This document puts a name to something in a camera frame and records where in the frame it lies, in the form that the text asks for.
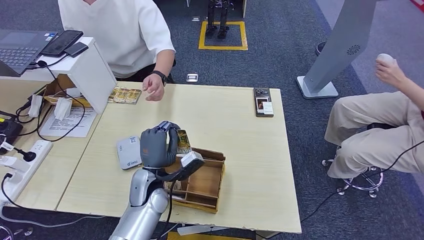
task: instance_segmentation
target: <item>wristwatch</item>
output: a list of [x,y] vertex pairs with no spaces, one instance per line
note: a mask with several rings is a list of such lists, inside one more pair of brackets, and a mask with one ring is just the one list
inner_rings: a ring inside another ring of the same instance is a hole
[[163,86],[165,87],[165,85],[167,84],[167,80],[168,80],[168,77],[165,76],[165,74],[163,74],[162,72],[160,72],[158,70],[152,71],[151,74],[159,75],[159,77],[162,79]]

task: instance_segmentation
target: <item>gray robotic hand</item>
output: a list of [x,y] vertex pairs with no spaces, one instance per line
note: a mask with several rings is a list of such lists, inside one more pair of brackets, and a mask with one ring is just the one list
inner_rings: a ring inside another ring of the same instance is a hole
[[[158,126],[141,133],[140,156],[145,168],[159,169],[171,166],[175,162],[179,129],[177,124],[163,121]],[[169,132],[168,149],[167,132]]]
[[168,206],[169,195],[164,190],[164,182],[184,180],[203,165],[201,157],[194,157],[172,174],[163,170],[176,160],[178,129],[180,127],[175,123],[163,121],[142,132],[140,156],[144,167],[135,171],[132,176],[128,206],[109,240],[150,240]]

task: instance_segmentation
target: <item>wooden box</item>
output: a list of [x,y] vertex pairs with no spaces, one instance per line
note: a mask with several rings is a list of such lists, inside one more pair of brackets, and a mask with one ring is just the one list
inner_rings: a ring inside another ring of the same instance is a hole
[[[60,97],[69,98],[61,90],[58,84],[65,91],[66,89],[69,89],[69,88],[75,88],[75,84],[69,79],[68,75],[59,74],[54,81],[52,81],[51,83],[45,86],[45,92],[44,92],[43,98],[49,101],[52,105],[56,105]],[[92,107],[85,97],[78,98],[78,101],[80,101],[81,103],[72,99],[72,107],[82,108],[83,106],[81,106],[81,104],[83,104],[84,107],[86,108]]]
[[[216,214],[220,198],[221,182],[225,171],[225,156],[221,152],[192,148],[202,155],[204,165],[188,179],[181,181],[181,190],[173,190],[172,199],[175,205],[202,210]],[[165,170],[173,173],[181,167],[181,157],[177,157],[173,165]]]

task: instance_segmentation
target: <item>white ball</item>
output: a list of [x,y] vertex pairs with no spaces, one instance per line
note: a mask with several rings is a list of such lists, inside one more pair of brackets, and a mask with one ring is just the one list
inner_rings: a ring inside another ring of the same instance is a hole
[[393,64],[395,62],[395,59],[393,59],[392,56],[390,56],[389,54],[386,53],[381,53],[380,55],[377,56],[378,60],[381,60],[387,64]]

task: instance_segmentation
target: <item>smartphone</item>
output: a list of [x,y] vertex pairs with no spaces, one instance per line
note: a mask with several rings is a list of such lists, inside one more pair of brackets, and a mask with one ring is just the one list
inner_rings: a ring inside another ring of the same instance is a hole
[[271,93],[269,88],[253,88],[253,100],[256,117],[274,117],[273,103],[271,101]]
[[60,57],[65,49],[72,46],[78,39],[83,36],[82,31],[66,30],[55,40],[51,41],[42,51],[41,54],[49,57]]

